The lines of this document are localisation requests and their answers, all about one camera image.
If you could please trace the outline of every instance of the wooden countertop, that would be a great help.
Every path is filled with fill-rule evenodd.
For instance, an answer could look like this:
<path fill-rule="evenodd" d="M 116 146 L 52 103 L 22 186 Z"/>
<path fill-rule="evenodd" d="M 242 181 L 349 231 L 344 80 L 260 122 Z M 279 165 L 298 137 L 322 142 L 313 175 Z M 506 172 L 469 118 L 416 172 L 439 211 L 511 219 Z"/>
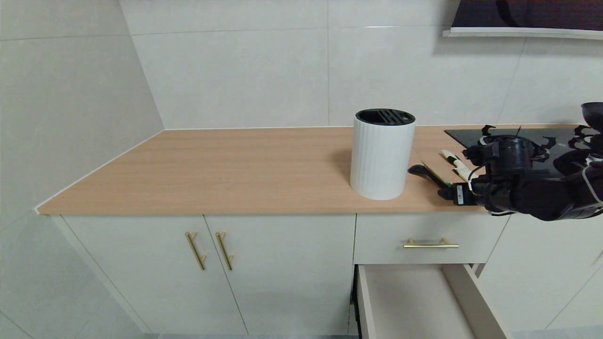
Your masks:
<path fill-rule="evenodd" d="M 463 147 L 418 126 L 409 165 L 426 162 L 458 182 L 438 153 Z M 574 125 L 556 125 L 556 127 Z M 523 128 L 542 127 L 528 125 Z M 59 193 L 41 214 L 309 214 L 480 211 L 454 206 L 408 174 L 404 193 L 374 201 L 351 187 L 351 127 L 166 130 Z"/>

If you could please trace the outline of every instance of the black stovetop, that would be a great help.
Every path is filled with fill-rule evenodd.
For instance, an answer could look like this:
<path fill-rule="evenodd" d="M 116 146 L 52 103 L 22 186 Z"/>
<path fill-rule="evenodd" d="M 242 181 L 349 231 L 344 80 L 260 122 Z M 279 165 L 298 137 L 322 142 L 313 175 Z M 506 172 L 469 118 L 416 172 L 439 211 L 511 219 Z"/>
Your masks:
<path fill-rule="evenodd" d="M 477 145 L 482 138 L 481 129 L 445 130 L 445 132 L 466 148 Z M 517 129 L 491 128 L 493 135 L 515 135 Z M 536 144 L 545 145 L 545 137 L 555 138 L 556 144 L 549 150 L 549 158 L 544 162 L 533 162 L 535 170 L 549 170 L 555 177 L 563 177 L 580 171 L 586 165 L 586 157 L 591 153 L 603 154 L 603 135 L 583 126 L 582 128 L 522 128 L 518 136 L 528 138 Z"/>

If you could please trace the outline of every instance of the range hood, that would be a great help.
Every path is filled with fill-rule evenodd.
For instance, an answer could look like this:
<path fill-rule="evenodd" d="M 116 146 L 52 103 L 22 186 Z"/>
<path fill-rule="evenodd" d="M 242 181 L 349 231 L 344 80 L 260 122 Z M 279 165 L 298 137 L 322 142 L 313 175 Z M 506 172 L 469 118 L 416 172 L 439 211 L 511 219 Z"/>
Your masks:
<path fill-rule="evenodd" d="M 603 0 L 461 0 L 443 36 L 603 40 Z"/>

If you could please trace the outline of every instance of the drawer handle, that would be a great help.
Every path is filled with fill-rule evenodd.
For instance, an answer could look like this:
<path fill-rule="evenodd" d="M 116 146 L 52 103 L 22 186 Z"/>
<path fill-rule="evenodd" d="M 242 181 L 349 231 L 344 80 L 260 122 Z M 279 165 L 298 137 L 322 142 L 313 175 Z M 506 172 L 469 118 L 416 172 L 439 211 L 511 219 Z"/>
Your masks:
<path fill-rule="evenodd" d="M 408 243 L 404 244 L 405 249 L 457 249 L 458 247 L 458 244 L 451 244 L 446 238 L 442 238 L 438 244 L 415 244 L 412 238 L 408 238 Z"/>
<path fill-rule="evenodd" d="M 226 236 L 226 232 L 216 232 L 216 238 L 218 238 L 218 244 L 220 244 L 220 248 L 222 249 L 222 255 L 224 256 L 224 260 L 226 260 L 226 266 L 228 266 L 228 270 L 232 271 L 232 255 L 226 254 L 226 248 L 224 247 L 224 237 Z"/>
<path fill-rule="evenodd" d="M 195 258 L 197 259 L 197 262 L 199 263 L 199 267 L 201 267 L 201 271 L 205 270 L 205 265 L 203 265 L 203 262 L 205 261 L 205 258 L 207 257 L 207 255 L 202 255 L 199 257 L 199 253 L 197 252 L 197 248 L 195 246 L 195 243 L 192 242 L 195 237 L 197 236 L 196 232 L 186 232 L 186 239 L 189 241 L 189 245 L 191 246 L 191 250 L 193 252 L 193 254 L 195 255 Z"/>

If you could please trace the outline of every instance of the wire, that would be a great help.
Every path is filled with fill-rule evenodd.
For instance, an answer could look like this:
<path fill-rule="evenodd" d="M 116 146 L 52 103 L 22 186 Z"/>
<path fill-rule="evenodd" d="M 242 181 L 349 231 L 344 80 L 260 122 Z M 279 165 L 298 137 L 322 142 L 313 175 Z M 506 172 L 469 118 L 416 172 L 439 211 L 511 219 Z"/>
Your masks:
<path fill-rule="evenodd" d="M 600 204 L 603 204 L 603 201 L 601 201 L 601 199 L 599 199 L 599 197 L 597 196 L 597 193 L 595 192 L 595 189 L 590 184 L 589 178 L 586 177 L 586 170 L 589 167 L 590 166 L 584 167 L 584 169 L 582 170 L 582 178 L 584 179 L 584 182 L 586 182 L 586 186 L 589 187 L 590 193 L 593 195 L 593 198 L 595 198 L 595 200 L 598 201 Z"/>
<path fill-rule="evenodd" d="M 501 213 L 501 214 L 494 214 L 494 213 L 490 212 L 490 215 L 493 217 L 504 217 L 506 215 L 511 215 L 511 214 L 515 214 L 515 212 L 505 212 L 505 213 Z"/>
<path fill-rule="evenodd" d="M 471 185 L 471 176 L 472 176 L 472 175 L 473 175 L 475 172 L 477 172 L 477 171 L 478 171 L 480 168 L 482 168 L 482 167 L 484 167 L 484 166 L 483 166 L 483 165 L 481 165 L 481 166 L 479 166 L 479 167 L 476 167 L 476 168 L 475 168 L 473 171 L 471 171 L 471 173 L 469 173 L 469 176 L 467 177 L 467 183 L 469 184 L 469 192 L 471 192 L 473 195 L 477 195 L 477 196 L 479 196 L 479 195 L 478 195 L 478 194 L 475 194 L 475 193 L 473 192 L 473 186 Z"/>

